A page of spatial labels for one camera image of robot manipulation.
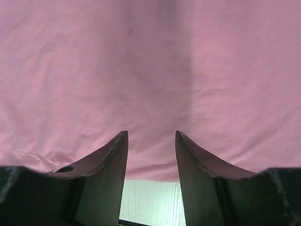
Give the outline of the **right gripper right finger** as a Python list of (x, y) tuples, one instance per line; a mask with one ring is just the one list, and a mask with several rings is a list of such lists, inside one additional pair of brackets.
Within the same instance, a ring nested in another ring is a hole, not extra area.
[(299, 168), (254, 173), (220, 159), (180, 131), (175, 151), (186, 225), (300, 225)]

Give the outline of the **pink t shirt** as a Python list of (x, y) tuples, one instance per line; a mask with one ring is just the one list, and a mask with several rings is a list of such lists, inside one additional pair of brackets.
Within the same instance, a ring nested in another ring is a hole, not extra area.
[(122, 130), (128, 179), (177, 181), (178, 130), (299, 167), (300, 1), (1, 1), (1, 164), (56, 171)]

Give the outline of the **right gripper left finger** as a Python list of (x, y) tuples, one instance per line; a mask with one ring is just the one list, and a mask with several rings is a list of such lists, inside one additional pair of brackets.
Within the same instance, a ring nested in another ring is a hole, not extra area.
[(3, 226), (116, 226), (128, 154), (128, 132), (56, 172), (0, 169)]

